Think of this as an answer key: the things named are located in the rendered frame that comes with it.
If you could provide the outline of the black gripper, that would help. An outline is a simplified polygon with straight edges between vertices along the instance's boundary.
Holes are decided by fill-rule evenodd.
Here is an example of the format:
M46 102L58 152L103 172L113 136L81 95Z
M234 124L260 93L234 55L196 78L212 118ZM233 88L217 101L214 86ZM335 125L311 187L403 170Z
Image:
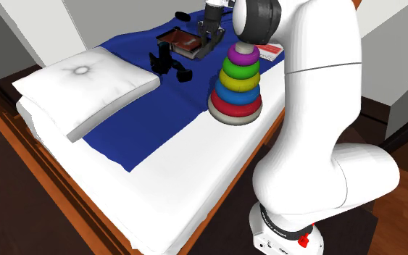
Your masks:
M203 59L214 47L221 42L225 35L225 29L219 29L222 17L222 6L206 4L204 10L204 20L198 21L197 32L201 37L201 48L196 54L196 58ZM207 33L211 33L211 38L207 38Z

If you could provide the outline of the dark red book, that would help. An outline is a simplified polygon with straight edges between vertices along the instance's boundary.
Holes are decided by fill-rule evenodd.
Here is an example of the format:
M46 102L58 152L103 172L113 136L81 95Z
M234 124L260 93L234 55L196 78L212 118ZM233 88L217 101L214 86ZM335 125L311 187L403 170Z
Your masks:
M156 37L157 43L166 42L170 50L188 59L194 59L200 51L201 37L175 27Z

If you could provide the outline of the black toy figure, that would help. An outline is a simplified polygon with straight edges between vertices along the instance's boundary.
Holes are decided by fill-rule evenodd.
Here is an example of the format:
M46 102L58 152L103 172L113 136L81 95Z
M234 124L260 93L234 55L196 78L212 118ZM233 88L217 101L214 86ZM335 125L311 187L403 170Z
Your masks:
M174 60L170 53L170 44L161 42L158 44L159 56L149 52L151 70L156 74L167 74L171 68L177 70L176 77L180 83L188 82L193 77L193 72L186 69L179 61Z

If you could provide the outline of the red and white flat box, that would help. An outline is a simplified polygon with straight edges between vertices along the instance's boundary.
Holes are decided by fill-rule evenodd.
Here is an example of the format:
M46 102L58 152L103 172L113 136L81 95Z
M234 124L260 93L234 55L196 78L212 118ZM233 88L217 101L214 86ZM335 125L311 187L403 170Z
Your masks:
M280 44L256 44L259 49L259 57L261 59L273 62L283 52L283 47Z

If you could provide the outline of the blue blanket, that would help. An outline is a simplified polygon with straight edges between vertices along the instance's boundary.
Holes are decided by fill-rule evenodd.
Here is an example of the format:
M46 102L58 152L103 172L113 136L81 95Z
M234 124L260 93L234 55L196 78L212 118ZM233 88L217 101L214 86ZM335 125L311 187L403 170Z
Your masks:
M76 147L83 161L117 173L211 172L239 170L251 156L284 107L281 54L274 62L261 60L263 108L259 118L243 126L222 124L208 111L209 98L229 47L237 40L232 14L222 17L226 34L202 60L174 55L193 77L180 83L174 71L161 76L154 91L113 114Z

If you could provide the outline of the white pillow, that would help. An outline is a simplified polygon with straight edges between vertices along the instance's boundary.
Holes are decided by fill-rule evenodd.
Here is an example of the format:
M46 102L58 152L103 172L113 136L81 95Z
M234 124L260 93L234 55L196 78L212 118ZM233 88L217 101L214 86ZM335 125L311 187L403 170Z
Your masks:
M154 73L100 46L13 82L72 143L159 85Z

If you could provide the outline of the wooden bed with white mattress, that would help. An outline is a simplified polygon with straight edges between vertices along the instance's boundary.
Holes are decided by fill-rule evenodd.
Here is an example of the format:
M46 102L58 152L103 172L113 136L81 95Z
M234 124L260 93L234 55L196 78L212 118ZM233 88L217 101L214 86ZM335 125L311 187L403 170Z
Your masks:
M117 35L100 47L151 72L147 54L155 49L156 36L177 26L179 22L174 19L150 30ZM179 255L241 169L138 174L100 170L84 162L82 153L76 149L88 133L72 143L42 109L23 95L17 108L36 139L59 162L69 179L131 246L145 255Z

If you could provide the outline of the dark robot stand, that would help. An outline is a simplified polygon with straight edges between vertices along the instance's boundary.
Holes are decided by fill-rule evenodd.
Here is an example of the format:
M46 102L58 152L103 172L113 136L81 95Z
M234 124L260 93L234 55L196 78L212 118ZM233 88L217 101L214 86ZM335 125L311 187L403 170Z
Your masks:
M378 223L375 202L316 223L324 240L323 255L367 255Z

